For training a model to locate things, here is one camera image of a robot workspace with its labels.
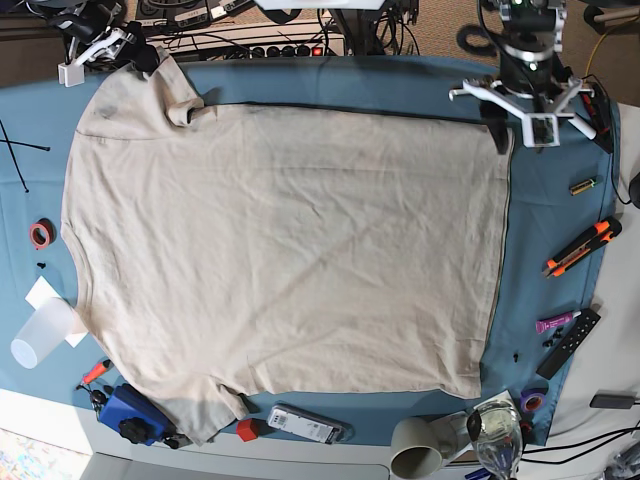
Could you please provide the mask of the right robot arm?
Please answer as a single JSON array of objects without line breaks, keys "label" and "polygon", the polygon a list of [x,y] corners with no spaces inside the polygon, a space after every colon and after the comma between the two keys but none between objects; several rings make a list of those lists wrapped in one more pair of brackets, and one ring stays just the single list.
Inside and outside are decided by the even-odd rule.
[{"label": "right robot arm", "polygon": [[69,41],[67,65],[131,64],[151,74],[161,63],[156,48],[147,43],[142,25],[126,20],[125,1],[26,1],[24,5]]}]

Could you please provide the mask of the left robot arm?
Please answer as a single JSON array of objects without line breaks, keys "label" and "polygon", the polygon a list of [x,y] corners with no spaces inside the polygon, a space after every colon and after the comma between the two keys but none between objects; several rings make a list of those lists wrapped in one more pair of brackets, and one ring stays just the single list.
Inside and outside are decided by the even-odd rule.
[{"label": "left robot arm", "polygon": [[558,57],[567,17],[564,1],[479,1],[477,25],[465,25],[456,42],[480,57],[499,58],[495,77],[465,79],[449,98],[472,96],[500,154],[510,145],[506,120],[520,121],[523,145],[544,149],[560,145],[559,127],[567,122],[593,140],[597,130],[571,107],[581,95],[594,96],[584,80],[565,69]]}]

